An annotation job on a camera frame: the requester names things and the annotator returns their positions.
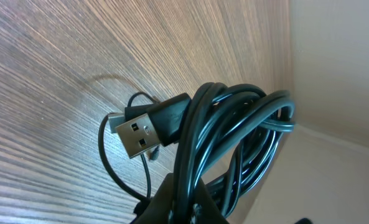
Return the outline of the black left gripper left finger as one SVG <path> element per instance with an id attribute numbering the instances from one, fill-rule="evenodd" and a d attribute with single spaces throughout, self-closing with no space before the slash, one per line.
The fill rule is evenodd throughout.
<path id="1" fill-rule="evenodd" d="M 136 217 L 130 224 L 172 223 L 173 180 L 173 173 L 168 173 L 156 194 L 149 201 L 140 201 L 135 206 Z"/>

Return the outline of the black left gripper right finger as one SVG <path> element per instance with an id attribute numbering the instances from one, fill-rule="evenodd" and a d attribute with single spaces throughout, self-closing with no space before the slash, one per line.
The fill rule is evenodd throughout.
<path id="1" fill-rule="evenodd" d="M 198 183 L 194 196 L 192 224 L 228 224 L 204 183 Z"/>

